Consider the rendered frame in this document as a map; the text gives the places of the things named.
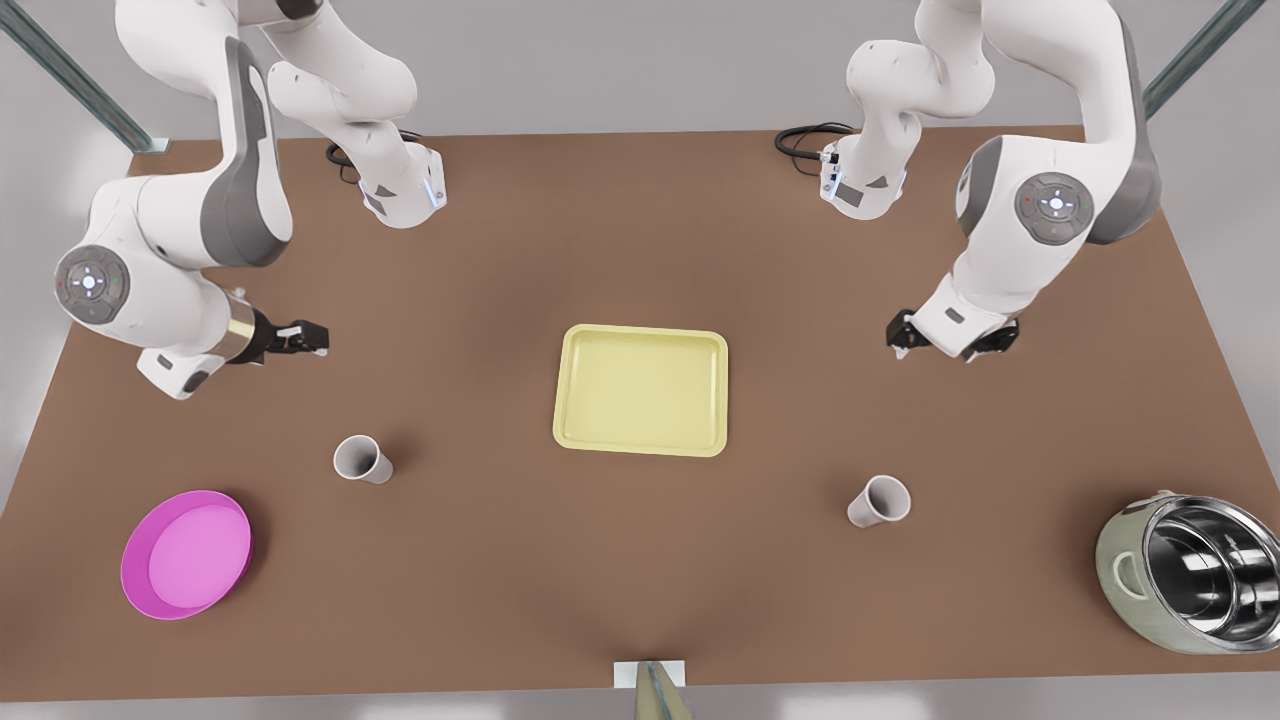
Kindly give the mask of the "white IKEA cup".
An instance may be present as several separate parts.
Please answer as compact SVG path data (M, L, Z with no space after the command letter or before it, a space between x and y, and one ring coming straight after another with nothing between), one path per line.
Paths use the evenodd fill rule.
M846 516L858 528L887 521L901 521L910 511L913 497L896 477L872 477L859 496L847 506Z
M385 484L394 466L380 445L370 436L351 436L343 439L333 454L334 471L348 480Z

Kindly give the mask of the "yellow rectangular tray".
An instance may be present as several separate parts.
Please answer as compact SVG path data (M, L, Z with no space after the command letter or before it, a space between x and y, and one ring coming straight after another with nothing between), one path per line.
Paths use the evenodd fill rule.
M552 434L566 448L714 457L728 405L723 336L577 324L562 342Z

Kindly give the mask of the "pink round bowl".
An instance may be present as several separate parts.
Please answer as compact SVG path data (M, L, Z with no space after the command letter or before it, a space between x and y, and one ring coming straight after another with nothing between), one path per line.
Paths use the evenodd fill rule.
M122 553L122 591L147 618L192 618L236 588L252 556L253 532L241 505L221 492L188 491L134 527Z

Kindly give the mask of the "cream pot with steel inside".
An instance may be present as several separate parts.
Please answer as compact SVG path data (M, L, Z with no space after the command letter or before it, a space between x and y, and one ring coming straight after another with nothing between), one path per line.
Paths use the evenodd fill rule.
M1169 491L1129 503L1101 529L1094 569L1112 610L1162 648L1280 648L1280 538L1235 503Z

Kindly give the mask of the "silver frame post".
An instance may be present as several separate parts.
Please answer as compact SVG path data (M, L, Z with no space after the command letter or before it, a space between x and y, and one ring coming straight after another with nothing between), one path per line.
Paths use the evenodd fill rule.
M1152 119L1267 1L1224 0L1222 5L1146 86L1142 94L1146 119Z
M634 689L634 720L695 720L681 696L686 687L684 660L613 662L616 689Z
M152 137L82 68L17 0L0 0L0 29L86 111L137 154L164 154L168 138Z

